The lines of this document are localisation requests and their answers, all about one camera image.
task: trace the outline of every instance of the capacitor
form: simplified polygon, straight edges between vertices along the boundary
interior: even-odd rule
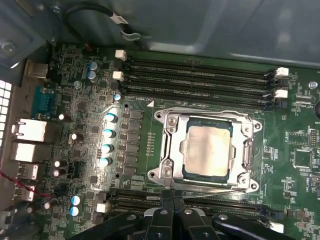
[[[101,152],[102,152],[103,154],[110,153],[110,152],[112,152],[113,150],[114,150],[114,146],[111,145],[111,144],[103,144],[103,145],[101,146]]]
[[[74,205],[74,206],[77,206],[79,204],[82,204],[84,201],[84,196],[82,194],[77,194],[77,195],[74,195],[72,198],[71,198],[71,204]]]
[[[31,213],[35,213],[36,211],[40,210],[41,209],[41,205],[40,203],[38,202],[35,202],[35,203],[31,203],[28,205],[28,207],[26,208],[26,212],[28,214],[31,214]]]
[[[81,206],[73,206],[70,208],[70,215],[72,217],[76,217],[78,216],[82,211],[82,207]]]
[[[85,135],[83,135],[82,133],[73,133],[71,135],[71,139],[73,141],[82,141],[83,139],[85,139]]]
[[[80,82],[79,80],[74,81],[73,86],[75,89],[78,90],[78,89],[82,88],[82,82]]]
[[[99,67],[99,65],[95,62],[95,61],[92,61],[92,62],[90,62],[89,63],[89,69],[91,70],[91,71],[94,71],[94,72],[99,72],[99,70],[100,70],[100,67]]]
[[[56,168],[63,168],[63,167],[68,166],[68,162],[67,162],[67,160],[60,160],[60,161],[58,160],[58,161],[54,162],[54,166]]]
[[[59,118],[60,121],[63,121],[63,122],[66,122],[66,123],[69,123],[72,120],[71,116],[67,115],[65,113],[61,113],[58,118]]]
[[[106,166],[109,166],[112,163],[111,158],[109,157],[102,157],[99,160],[99,167],[105,168]]]
[[[122,96],[119,93],[116,93],[115,95],[113,95],[113,101],[115,103],[119,103],[122,100]]]
[[[56,205],[58,205],[58,199],[56,199],[56,198],[52,198],[52,199],[50,199],[49,201],[47,201],[45,204],[44,204],[44,209],[45,210],[49,210],[49,209],[51,209],[52,207],[54,207],[54,206],[56,206]]]
[[[118,120],[117,116],[111,112],[107,113],[104,118],[107,122],[110,123],[115,123]]]
[[[116,132],[111,130],[111,129],[105,129],[105,130],[103,130],[103,135],[106,138],[111,139],[111,138],[114,138],[116,136]]]
[[[67,170],[65,168],[58,168],[53,171],[54,177],[61,177],[63,175],[67,174]]]
[[[89,71],[86,76],[92,83],[95,83],[98,81],[98,76],[94,71]]]

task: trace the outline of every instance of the white connector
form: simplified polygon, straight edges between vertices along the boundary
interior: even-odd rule
[[[127,60],[127,53],[125,50],[115,50],[115,55],[117,59],[121,59],[122,61]]]
[[[113,71],[112,78],[115,80],[124,80],[125,75],[122,71]]]
[[[287,99],[288,98],[288,90],[278,89],[274,92],[274,97],[276,99]]]
[[[105,203],[98,203],[96,205],[96,211],[98,213],[105,213],[107,211],[107,205]]]
[[[287,76],[289,76],[289,68],[279,67],[277,70],[275,70],[275,76],[276,77],[287,77]]]

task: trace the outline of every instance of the gray metal panel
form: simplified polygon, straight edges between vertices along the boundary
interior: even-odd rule
[[[57,33],[56,17],[38,1],[0,1],[0,65],[10,68],[25,59]]]
[[[64,6],[69,1],[60,2]],[[152,51],[320,66],[320,1],[309,0],[106,0],[136,31],[151,39]],[[89,41],[125,44],[101,13],[83,11],[73,24]],[[74,42],[63,33],[61,41]]]

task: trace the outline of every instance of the black capacitor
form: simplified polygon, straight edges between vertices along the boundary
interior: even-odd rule
[[[53,170],[53,176],[54,177],[60,177],[67,174],[67,170],[65,168],[57,168]]]
[[[57,160],[54,162],[54,166],[56,168],[63,168],[63,167],[68,166],[68,162],[67,162],[67,160]]]
[[[26,208],[26,212],[28,214],[32,214],[35,213],[36,211],[41,209],[41,205],[38,202],[32,202],[30,204],[28,204],[28,207]]]
[[[58,199],[52,198],[52,199],[50,199],[49,201],[47,201],[47,202],[43,205],[43,207],[44,207],[45,210],[49,210],[49,209],[51,209],[52,207],[58,205],[58,203],[59,203],[59,202],[58,202]]]
[[[70,115],[65,114],[65,113],[61,113],[58,118],[60,121],[66,122],[66,123],[69,123],[72,121],[72,117]]]
[[[82,141],[83,139],[85,139],[85,135],[83,135],[82,133],[73,133],[71,135],[71,139],[73,141]]]

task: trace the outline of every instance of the white capacitor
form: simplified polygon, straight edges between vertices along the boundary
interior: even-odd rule
[[[117,116],[109,112],[105,115],[105,120],[110,123],[115,123],[117,121]]]
[[[105,168],[111,164],[111,159],[109,157],[102,157],[99,160],[99,168]]]
[[[113,151],[113,149],[114,149],[114,146],[112,146],[111,144],[103,144],[103,145],[101,146],[101,152],[102,152],[103,154],[110,153],[110,152]]]
[[[116,136],[116,133],[111,129],[105,129],[103,130],[103,136],[110,139],[110,138],[114,138]]]

